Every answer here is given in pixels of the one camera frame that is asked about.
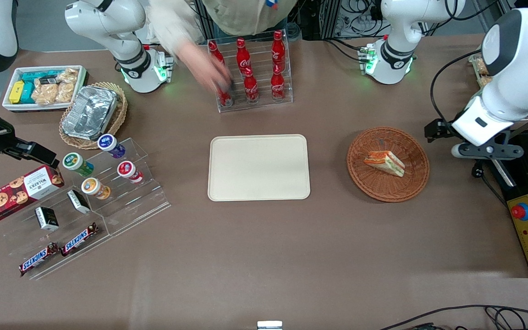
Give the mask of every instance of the coca-cola bottle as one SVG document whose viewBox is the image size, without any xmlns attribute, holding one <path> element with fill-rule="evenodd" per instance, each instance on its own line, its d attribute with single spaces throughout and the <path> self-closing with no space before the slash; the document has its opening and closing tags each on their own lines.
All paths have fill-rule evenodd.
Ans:
<svg viewBox="0 0 528 330">
<path fill-rule="evenodd" d="M 274 74 L 270 80 L 272 84 L 272 100 L 275 103 L 280 103 L 285 99 L 285 78 L 281 75 L 280 65 L 274 65 Z"/>
<path fill-rule="evenodd" d="M 282 42 L 282 31 L 274 31 L 274 41 L 272 42 L 272 65 L 278 65 L 280 71 L 285 71 L 285 43 Z"/>
<path fill-rule="evenodd" d="M 217 49 L 217 44 L 215 41 L 210 40 L 208 42 L 209 46 L 209 53 L 211 56 L 216 58 L 218 61 L 220 61 L 223 64 L 226 64 L 226 61 L 224 60 L 224 56 L 221 54 L 220 50 Z M 231 95 L 228 92 L 224 92 L 221 90 L 221 88 L 217 88 L 217 102 L 222 107 L 228 107 L 233 105 L 233 99 L 231 98 Z"/>
<path fill-rule="evenodd" d="M 224 60 L 224 56 L 221 54 L 220 50 L 217 49 L 217 44 L 215 43 L 215 41 L 209 40 L 208 46 L 209 46 L 209 52 L 211 53 L 211 56 L 216 58 L 221 63 L 226 64 L 226 61 Z"/>
<path fill-rule="evenodd" d="M 245 77 L 246 69 L 248 69 L 248 67 L 251 69 L 252 64 L 250 62 L 250 53 L 246 49 L 246 40 L 243 38 L 237 38 L 237 55 L 235 58 L 237 59 L 239 73 Z"/>
<path fill-rule="evenodd" d="M 243 87 L 246 90 L 247 102 L 251 105 L 255 105 L 260 100 L 260 94 L 258 93 L 258 82 L 254 78 L 251 67 L 246 68 L 246 77 L 243 80 Z"/>
</svg>

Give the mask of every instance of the acrylic bottle rack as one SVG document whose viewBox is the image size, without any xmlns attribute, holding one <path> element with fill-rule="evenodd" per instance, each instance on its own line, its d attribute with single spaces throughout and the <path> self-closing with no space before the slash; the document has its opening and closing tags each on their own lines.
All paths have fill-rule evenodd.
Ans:
<svg viewBox="0 0 528 330">
<path fill-rule="evenodd" d="M 61 253 L 51 255 L 25 275 L 31 280 L 38 280 L 68 261 L 88 253 L 101 242 L 123 234 L 170 207 L 162 187 L 149 171 L 148 154 L 131 138 L 121 144 L 126 148 L 126 155 L 120 159 L 114 159 L 107 152 L 101 152 L 88 159 L 88 162 L 94 165 L 94 172 L 91 176 L 111 188 L 109 198 L 99 200 L 94 196 L 83 194 L 80 185 L 85 178 L 61 168 L 65 179 L 63 188 L 0 222 L 0 234 L 4 236 L 9 256 L 17 259 L 17 263 L 10 267 L 17 268 L 50 242 L 56 242 L 59 247 L 62 247 L 90 224 L 97 224 L 99 232 L 88 238 L 67 257 L 63 257 Z M 134 184 L 117 174 L 117 165 L 124 160 L 133 162 L 136 168 L 143 173 L 142 182 Z M 83 214 L 77 211 L 66 194 L 69 190 L 75 190 L 85 196 L 91 212 Z M 40 206 L 54 209 L 59 223 L 56 231 L 40 229 L 35 215 L 35 209 Z"/>
<path fill-rule="evenodd" d="M 217 43 L 218 49 L 225 59 L 229 71 L 232 75 L 232 85 L 229 94 L 233 98 L 233 105 L 222 107 L 217 101 L 217 108 L 220 112 L 253 109 L 256 107 L 270 106 L 281 103 L 293 102 L 293 81 L 291 74 L 291 56 L 289 54 L 289 42 L 286 38 L 286 31 L 282 30 L 282 42 L 285 44 L 285 71 L 282 73 L 285 78 L 285 99 L 282 102 L 275 103 L 272 100 L 272 86 L 270 80 L 273 74 L 272 63 L 272 41 L 274 31 L 258 33 L 255 36 L 247 36 L 246 49 L 250 52 L 250 60 L 254 78 L 258 81 L 258 92 L 260 100 L 256 104 L 249 104 L 246 100 L 246 93 L 243 88 L 243 78 L 237 67 L 236 54 L 236 37 L 212 39 Z"/>
</svg>

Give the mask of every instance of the table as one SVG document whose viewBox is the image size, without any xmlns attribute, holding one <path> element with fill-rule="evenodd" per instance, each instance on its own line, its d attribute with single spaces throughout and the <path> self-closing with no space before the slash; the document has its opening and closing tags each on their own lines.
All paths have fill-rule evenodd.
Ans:
<svg viewBox="0 0 528 330">
<path fill-rule="evenodd" d="M 379 329 L 444 306 L 528 308 L 528 269 L 507 211 L 471 177 L 472 161 L 451 156 L 457 140 L 423 138 L 436 117 L 433 75 L 481 40 L 424 38 L 413 69 L 392 86 L 361 76 L 329 44 L 295 42 L 295 102 L 224 114 L 181 67 L 172 83 L 136 94 L 109 52 L 22 51 L 14 66 L 80 64 L 90 82 L 124 88 L 130 108 L 117 135 L 145 148 L 173 206 L 39 281 L 19 278 L 20 260 L 6 256 L 0 237 L 0 330 L 229 330 L 264 319 L 287 330 Z M 470 67 L 453 65 L 436 86 L 438 105 L 451 117 L 477 88 Z M 59 137 L 60 112 L 0 116 L 60 156 L 75 150 Z M 348 145 L 381 125 L 413 135 L 431 161 L 425 190 L 404 203 L 375 201 L 348 176 Z M 309 198 L 209 200 L 214 137 L 291 133 L 308 140 Z M 35 166 L 0 155 L 0 186 Z M 486 322 L 479 309 L 425 321 Z"/>
</svg>

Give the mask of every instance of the yogurt cup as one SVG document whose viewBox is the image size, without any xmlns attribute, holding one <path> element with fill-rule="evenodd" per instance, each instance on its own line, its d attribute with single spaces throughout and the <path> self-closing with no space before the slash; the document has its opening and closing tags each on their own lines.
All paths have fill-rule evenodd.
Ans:
<svg viewBox="0 0 528 330">
<path fill-rule="evenodd" d="M 107 199 L 111 195 L 111 188 L 94 177 L 86 178 L 81 184 L 81 190 L 85 194 L 95 196 L 100 200 Z"/>
<path fill-rule="evenodd" d="M 64 165 L 64 167 L 67 170 L 75 171 L 76 173 L 79 173 L 83 177 L 87 177 L 91 175 L 91 173 L 94 170 L 93 164 L 86 161 L 78 153 L 67 154 L 64 160 L 62 161 L 62 165 Z"/>
<path fill-rule="evenodd" d="M 104 152 L 110 153 L 113 158 L 122 158 L 126 154 L 126 148 L 111 134 L 101 135 L 97 140 L 97 146 Z"/>
<path fill-rule="evenodd" d="M 120 177 L 130 180 L 132 183 L 139 183 L 144 180 L 144 175 L 136 169 L 136 165 L 129 160 L 122 161 L 117 166 L 117 173 Z"/>
</svg>

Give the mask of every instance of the round wicker basket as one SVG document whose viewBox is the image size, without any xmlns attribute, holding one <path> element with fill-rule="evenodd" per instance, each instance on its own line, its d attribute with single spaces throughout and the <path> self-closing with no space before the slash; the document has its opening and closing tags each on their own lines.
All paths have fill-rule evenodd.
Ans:
<svg viewBox="0 0 528 330">
<path fill-rule="evenodd" d="M 125 94 L 123 93 L 123 89 L 121 89 L 120 86 L 117 86 L 117 84 L 108 82 L 93 83 L 91 84 L 91 86 L 111 89 L 116 92 L 119 96 L 117 107 L 113 112 L 111 120 L 109 121 L 109 125 L 107 125 L 109 129 L 107 130 L 107 132 L 105 132 L 115 135 L 115 133 L 117 133 L 117 130 L 119 130 L 119 128 L 121 127 L 121 124 L 123 124 L 123 122 L 126 120 L 127 100 Z M 63 113 L 62 118 L 60 119 L 61 123 L 69 114 L 72 107 L 73 103 L 71 103 L 66 109 L 65 113 Z M 66 135 L 65 132 L 62 131 L 62 124 L 60 124 L 58 130 L 60 131 L 60 137 L 62 138 L 62 140 L 66 142 L 66 144 L 69 144 L 69 146 L 73 146 L 83 150 L 98 149 L 96 141 L 89 141 L 85 140 L 84 138 L 77 138 Z"/>
<path fill-rule="evenodd" d="M 368 152 L 390 150 L 405 165 L 402 177 L 389 175 L 363 163 Z M 347 152 L 347 169 L 355 184 L 369 196 L 387 202 L 409 200 L 429 179 L 425 150 L 409 134 L 392 127 L 375 127 L 360 133 Z"/>
</svg>

